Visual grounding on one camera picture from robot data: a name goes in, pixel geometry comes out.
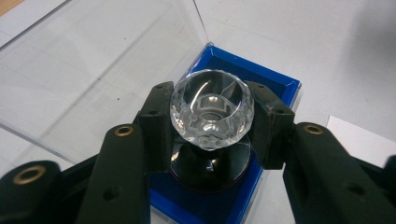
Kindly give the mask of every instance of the blue display box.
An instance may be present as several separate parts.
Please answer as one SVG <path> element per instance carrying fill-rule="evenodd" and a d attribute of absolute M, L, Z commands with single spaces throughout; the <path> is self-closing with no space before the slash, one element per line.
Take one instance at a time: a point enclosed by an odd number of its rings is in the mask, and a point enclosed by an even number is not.
<path fill-rule="evenodd" d="M 208 45 L 189 73 L 203 69 L 229 72 L 242 80 L 261 83 L 292 106 L 300 81 Z M 151 205 L 179 223 L 240 223 L 248 210 L 262 168 L 252 151 L 251 162 L 238 182 L 217 193 L 187 189 L 171 174 L 150 175 Z"/>

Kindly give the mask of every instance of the glass crystal object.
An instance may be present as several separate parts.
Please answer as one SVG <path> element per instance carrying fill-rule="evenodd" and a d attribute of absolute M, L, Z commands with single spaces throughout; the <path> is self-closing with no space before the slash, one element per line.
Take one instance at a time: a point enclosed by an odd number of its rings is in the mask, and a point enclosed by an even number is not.
<path fill-rule="evenodd" d="M 254 102 L 248 86 L 220 70 L 187 75 L 171 99 L 172 124 L 194 145 L 215 150 L 238 142 L 250 129 Z"/>

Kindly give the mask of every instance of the black round base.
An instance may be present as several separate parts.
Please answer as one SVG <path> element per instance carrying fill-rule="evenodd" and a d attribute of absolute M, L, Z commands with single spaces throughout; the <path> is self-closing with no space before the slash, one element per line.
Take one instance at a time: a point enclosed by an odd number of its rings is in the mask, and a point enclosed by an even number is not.
<path fill-rule="evenodd" d="M 241 142 L 206 151 L 187 141 L 176 141 L 171 161 L 172 173 L 190 189 L 201 192 L 227 189 L 238 181 L 248 167 L 250 146 Z"/>

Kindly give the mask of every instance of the brass insert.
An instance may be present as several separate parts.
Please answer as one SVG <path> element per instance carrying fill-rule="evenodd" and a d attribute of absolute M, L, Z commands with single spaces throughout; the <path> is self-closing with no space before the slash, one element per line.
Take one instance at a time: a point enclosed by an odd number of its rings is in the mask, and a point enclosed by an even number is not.
<path fill-rule="evenodd" d="M 116 134 L 116 136 L 123 137 L 123 136 L 127 136 L 127 135 L 131 134 L 133 131 L 134 131 L 134 129 L 132 127 L 122 126 L 122 127 L 119 127 L 115 131 L 115 134 Z"/>
<path fill-rule="evenodd" d="M 46 173 L 46 168 L 42 165 L 36 165 L 20 171 L 14 176 L 14 184 L 25 185 L 34 182 Z"/>
<path fill-rule="evenodd" d="M 312 134 L 323 134 L 323 130 L 319 126 L 313 124 L 305 125 L 304 130 Z"/>

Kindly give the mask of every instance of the crystal sphere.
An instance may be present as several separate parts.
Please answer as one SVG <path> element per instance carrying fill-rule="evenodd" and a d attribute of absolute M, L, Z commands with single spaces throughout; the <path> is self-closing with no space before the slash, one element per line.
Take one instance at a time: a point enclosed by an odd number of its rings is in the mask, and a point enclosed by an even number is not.
<path fill-rule="evenodd" d="M 187 75 L 171 97 L 171 120 L 194 145 L 215 150 L 237 143 L 250 129 L 254 101 L 248 86 L 220 70 Z"/>

